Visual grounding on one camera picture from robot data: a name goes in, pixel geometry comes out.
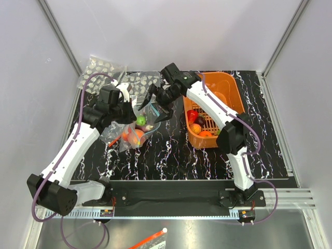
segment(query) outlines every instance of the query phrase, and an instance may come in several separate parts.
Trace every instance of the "marble surface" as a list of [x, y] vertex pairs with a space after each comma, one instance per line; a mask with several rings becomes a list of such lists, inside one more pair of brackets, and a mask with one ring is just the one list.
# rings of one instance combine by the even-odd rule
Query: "marble surface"
[[[251, 171], [256, 178], [288, 178], [270, 115], [255, 71], [227, 71], [237, 82], [250, 125], [259, 135], [262, 148], [249, 156]], [[125, 79], [137, 82], [132, 94], [144, 94], [158, 74], [133, 74]], [[92, 105], [95, 96], [86, 94], [85, 105]], [[73, 119], [77, 121], [78, 107]], [[160, 128], [142, 148], [119, 152], [119, 141], [111, 148], [97, 140], [78, 165], [73, 179], [96, 179], [101, 176], [123, 180], [170, 179], [231, 179], [232, 169], [226, 155], [217, 148], [195, 149], [188, 141], [183, 100], [174, 104], [174, 116]], [[248, 136], [249, 151], [257, 143]]]

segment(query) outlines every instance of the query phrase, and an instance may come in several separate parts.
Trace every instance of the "white wall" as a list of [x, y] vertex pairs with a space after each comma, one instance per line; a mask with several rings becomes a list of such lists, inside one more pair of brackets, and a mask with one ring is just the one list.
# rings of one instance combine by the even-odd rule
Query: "white wall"
[[332, 245], [332, 1], [311, 1], [268, 75], [301, 185]]
[[77, 76], [35, 0], [0, 4], [0, 241], [21, 249], [26, 185], [59, 150]]
[[89, 55], [160, 70], [259, 70], [300, 0], [48, 0], [81, 67]]

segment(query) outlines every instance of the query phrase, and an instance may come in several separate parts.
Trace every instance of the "purple cable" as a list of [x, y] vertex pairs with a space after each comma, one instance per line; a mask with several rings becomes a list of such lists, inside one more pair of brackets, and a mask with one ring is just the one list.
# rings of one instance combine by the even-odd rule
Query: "purple cable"
[[[104, 73], [95, 73], [95, 74], [91, 74], [90, 77], [87, 79], [87, 81], [85, 82], [85, 84], [83, 85], [83, 89], [82, 89], [82, 93], [81, 93], [81, 100], [80, 100], [80, 107], [79, 107], [79, 118], [78, 118], [78, 126], [77, 126], [77, 130], [73, 136], [73, 139], [75, 139], [78, 136], [79, 130], [81, 128], [81, 123], [82, 123], [82, 118], [83, 118], [83, 104], [84, 104], [84, 92], [85, 89], [87, 88], [87, 85], [89, 83], [89, 81], [97, 75], [103, 75], [105, 77], [108, 77], [111, 81], [114, 81], [114, 79], [112, 77], [110, 77], [107, 74]], [[56, 170], [58, 165], [60, 164], [60, 162], [62, 161], [62, 159], [65, 157], [65, 155], [67, 154], [67, 152], [69, 151], [69, 149], [71, 148], [72, 144], [74, 143], [73, 140], [70, 141], [70, 143], [68, 144], [67, 148], [64, 150], [63, 154], [60, 156], [59, 160], [54, 164], [52, 170]], [[45, 177], [45, 179], [42, 181], [41, 185], [38, 187], [37, 192], [33, 198], [33, 202], [32, 202], [32, 206], [31, 206], [31, 213], [32, 213], [32, 217], [35, 219], [35, 221], [37, 222], [46, 222], [50, 219], [52, 219], [56, 213], [52, 214], [51, 216], [47, 217], [46, 219], [39, 219], [36, 215], [36, 203], [37, 203], [37, 199], [39, 197], [40, 192], [42, 191], [43, 187], [45, 186], [46, 182], [48, 181], [48, 179], [50, 179], [51, 175], [53, 174], [52, 171], [50, 171], [48, 173], [48, 175]]]
[[[92, 249], [97, 249], [99, 248], [102, 243], [104, 242], [104, 239], [106, 237], [106, 226], [103, 224], [103, 223], [100, 223], [102, 225], [102, 227], [104, 228], [104, 234], [103, 234], [103, 237], [102, 237], [102, 240], [99, 242], [98, 245], [96, 245], [94, 248]], [[72, 245], [69, 244], [69, 242], [67, 241], [65, 235], [64, 235], [64, 232], [63, 232], [63, 216], [61, 217], [61, 221], [60, 221], [60, 231], [61, 231], [61, 237], [64, 241], [64, 243], [70, 248], [70, 249], [77, 249], [76, 247], [73, 247]]]
[[[223, 110], [223, 112], [224, 113], [227, 113], [227, 110], [225, 109], [225, 108], [223, 108], [223, 106], [222, 105], [220, 105], [219, 103], [218, 103], [218, 101], [216, 101], [209, 93], [208, 93], [208, 91], [207, 91], [207, 89], [206, 89], [206, 86], [205, 86], [205, 75], [204, 74], [202, 74], [202, 73], [198, 73], [199, 75], [202, 75], [203, 76], [203, 80], [202, 80], [202, 87], [203, 87], [203, 91], [205, 92], [205, 94], [221, 109], [221, 110]], [[243, 155], [255, 155], [255, 154], [257, 154], [259, 151], [260, 151], [260, 147], [261, 147], [261, 144], [260, 144], [260, 140], [259, 140], [259, 137], [258, 137], [258, 135], [257, 135], [257, 133], [254, 131], [254, 129], [253, 128], [251, 128], [246, 122], [244, 122], [242, 119], [240, 119], [240, 118], [238, 118], [237, 116], [234, 116], [234, 115], [232, 115], [232, 114], [229, 114], [229, 116], [231, 117], [231, 118], [233, 118], [233, 119], [235, 119], [236, 121], [238, 121], [238, 122], [240, 122], [240, 123], [242, 123], [253, 135], [254, 135], [254, 137], [255, 137], [255, 139], [256, 139], [256, 141], [257, 141], [257, 149], [254, 151], [254, 152], [245, 152], [245, 153], [243, 153], [241, 156], [243, 156]], [[245, 173], [247, 174], [247, 176], [249, 177], [249, 179], [250, 180], [252, 180], [254, 183], [267, 183], [267, 184], [269, 184], [272, 188], [273, 188], [273, 190], [274, 190], [274, 192], [275, 192], [275, 205], [274, 205], [274, 208], [273, 208], [273, 210], [272, 210], [272, 212], [267, 216], [267, 217], [265, 217], [264, 219], [262, 219], [262, 220], [259, 220], [259, 221], [257, 221], [257, 222], [255, 222], [256, 224], [259, 224], [259, 223], [262, 223], [262, 222], [264, 222], [264, 221], [266, 221], [266, 220], [268, 220], [271, 216], [272, 216], [272, 214], [275, 212], [275, 210], [276, 210], [276, 207], [278, 206], [278, 192], [277, 192], [277, 190], [276, 190], [276, 187], [271, 183], [271, 182], [269, 182], [269, 181], [267, 181], [267, 180], [264, 180], [264, 179], [254, 179], [254, 178], [252, 178], [251, 177], [251, 175], [249, 174], [249, 171], [248, 171], [248, 166], [247, 166], [247, 164], [246, 164], [246, 162], [245, 162], [245, 159], [244, 159], [244, 157], [242, 157], [242, 161], [243, 161], [243, 165], [244, 165], [244, 170], [245, 170]]]

